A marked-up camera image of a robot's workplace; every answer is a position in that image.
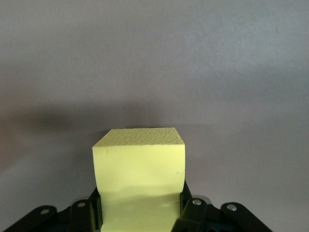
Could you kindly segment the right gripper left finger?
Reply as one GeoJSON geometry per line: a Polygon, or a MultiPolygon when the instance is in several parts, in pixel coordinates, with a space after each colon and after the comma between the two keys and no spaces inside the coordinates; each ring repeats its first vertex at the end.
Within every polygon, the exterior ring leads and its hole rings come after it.
{"type": "Polygon", "coordinates": [[[6,232],[98,232],[103,224],[97,189],[87,199],[62,211],[51,205],[37,207],[8,227],[6,232]]]}

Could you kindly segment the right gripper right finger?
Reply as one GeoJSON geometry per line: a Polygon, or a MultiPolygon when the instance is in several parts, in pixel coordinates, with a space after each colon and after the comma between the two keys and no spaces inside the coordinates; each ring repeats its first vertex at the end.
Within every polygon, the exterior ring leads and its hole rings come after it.
{"type": "Polygon", "coordinates": [[[174,232],[267,232],[266,226],[244,205],[229,202],[220,208],[209,198],[192,195],[184,183],[180,194],[180,217],[172,228],[174,232]]]}

